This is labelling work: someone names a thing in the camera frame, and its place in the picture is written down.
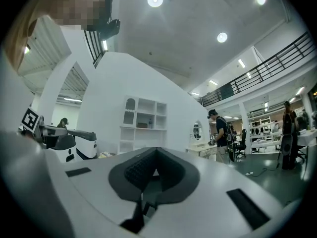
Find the cable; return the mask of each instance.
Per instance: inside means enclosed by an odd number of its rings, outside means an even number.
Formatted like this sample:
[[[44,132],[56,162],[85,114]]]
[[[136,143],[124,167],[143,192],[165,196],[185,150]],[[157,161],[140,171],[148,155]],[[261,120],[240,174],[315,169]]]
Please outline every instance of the cable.
[[[262,175],[263,173],[265,173],[266,171],[275,171],[276,169],[267,169],[267,168],[263,168],[263,171],[261,173],[259,173],[258,175],[252,175],[250,174],[250,176],[252,177],[259,177],[260,175]]]

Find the office chair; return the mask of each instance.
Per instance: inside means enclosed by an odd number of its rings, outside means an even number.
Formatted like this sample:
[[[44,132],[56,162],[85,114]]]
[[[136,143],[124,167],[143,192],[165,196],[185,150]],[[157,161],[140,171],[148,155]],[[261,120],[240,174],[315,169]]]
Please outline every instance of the office chair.
[[[246,153],[245,152],[240,152],[240,151],[244,151],[247,146],[246,146],[246,136],[247,136],[247,130],[243,129],[242,130],[242,140],[240,144],[236,144],[235,149],[239,150],[238,153],[236,153],[237,155],[242,154],[244,157],[246,157]]]

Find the baseball cap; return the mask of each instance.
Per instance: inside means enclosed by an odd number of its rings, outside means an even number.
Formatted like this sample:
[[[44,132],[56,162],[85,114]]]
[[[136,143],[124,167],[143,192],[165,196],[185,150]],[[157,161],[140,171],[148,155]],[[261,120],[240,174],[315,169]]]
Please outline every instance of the baseball cap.
[[[63,121],[65,124],[68,124],[67,118],[63,118],[62,121]]]
[[[216,116],[216,115],[218,115],[218,113],[216,112],[215,109],[209,110],[208,114],[209,114],[209,116]]]

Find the white shelf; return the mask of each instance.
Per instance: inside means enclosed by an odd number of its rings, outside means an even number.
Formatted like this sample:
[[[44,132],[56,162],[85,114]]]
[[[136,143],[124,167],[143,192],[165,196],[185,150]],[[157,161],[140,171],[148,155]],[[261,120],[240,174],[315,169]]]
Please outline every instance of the white shelf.
[[[135,128],[135,129],[140,129],[140,130],[161,130],[161,131],[166,131],[166,129],[148,129],[148,128]]]
[[[123,123],[120,126],[117,151],[119,154],[144,147],[166,145],[166,104],[126,96],[123,110]]]
[[[123,140],[123,139],[120,139],[120,142],[133,143],[133,140]]]
[[[152,113],[147,113],[146,111],[142,112],[142,111],[137,111],[138,114],[142,114],[142,115],[149,115],[149,116],[155,116],[155,114]]]
[[[271,136],[280,136],[283,135],[282,131],[273,132],[267,135],[257,135],[257,136],[251,136],[251,138],[262,138],[262,137],[271,137]]]
[[[158,116],[165,116],[166,115],[166,104],[157,102],[157,112]]]
[[[262,144],[252,144],[251,148],[263,148],[263,147],[268,147],[268,146],[273,146],[273,145],[280,145],[281,140],[279,141],[273,141],[273,142],[268,142],[268,143],[262,143]]]
[[[265,126],[269,126],[269,125],[273,125],[273,124],[278,124],[281,123],[282,121],[277,121],[277,122],[271,122],[271,123],[267,123],[267,124],[262,124],[259,126],[255,126],[255,127],[250,127],[250,129],[256,129],[256,128],[261,128],[261,127],[265,127]]]

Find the white table surface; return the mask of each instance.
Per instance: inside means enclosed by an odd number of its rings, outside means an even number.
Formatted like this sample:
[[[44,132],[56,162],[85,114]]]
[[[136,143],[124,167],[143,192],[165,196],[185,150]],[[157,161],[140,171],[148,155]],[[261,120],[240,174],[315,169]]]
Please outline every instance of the white table surface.
[[[308,146],[309,143],[317,137],[317,129],[314,131],[307,130],[303,135],[298,136],[297,145]]]

